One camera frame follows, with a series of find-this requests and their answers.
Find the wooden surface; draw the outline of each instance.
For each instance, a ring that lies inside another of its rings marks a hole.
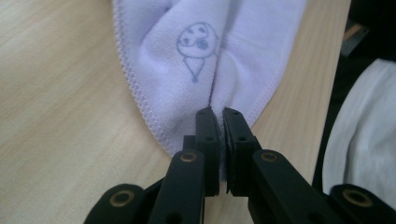
[[[254,125],[312,179],[348,0],[310,0],[284,78]],[[121,71],[108,0],[0,2],[0,223],[82,223],[120,183],[170,158]],[[207,199],[205,223],[251,223],[247,200]]]

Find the white towel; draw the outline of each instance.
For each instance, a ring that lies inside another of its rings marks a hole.
[[[376,60],[349,92],[332,127],[323,190],[349,183],[396,209],[396,63]]]
[[[251,126],[274,94],[305,0],[114,0],[125,75],[149,128],[174,155],[194,115],[227,106]]]

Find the wooden table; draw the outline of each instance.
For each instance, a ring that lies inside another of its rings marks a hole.
[[[253,128],[308,181],[348,7],[308,1],[286,74]],[[82,223],[107,189],[165,175],[170,158],[128,89],[112,22],[109,0],[1,1],[0,223]],[[222,190],[206,200],[205,223],[251,222],[247,199]]]

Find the printed face drawing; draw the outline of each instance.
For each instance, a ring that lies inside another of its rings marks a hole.
[[[206,22],[197,22],[187,27],[177,39],[177,50],[184,56],[184,64],[192,74],[192,81],[205,65],[205,58],[216,55],[219,39],[213,28]]]

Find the white fabric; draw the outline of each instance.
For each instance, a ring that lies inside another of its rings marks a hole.
[[[284,73],[305,0],[114,0],[121,63],[170,155],[212,106],[251,126]]]
[[[396,63],[372,63],[332,127],[323,189],[343,183],[368,189],[396,209]]]

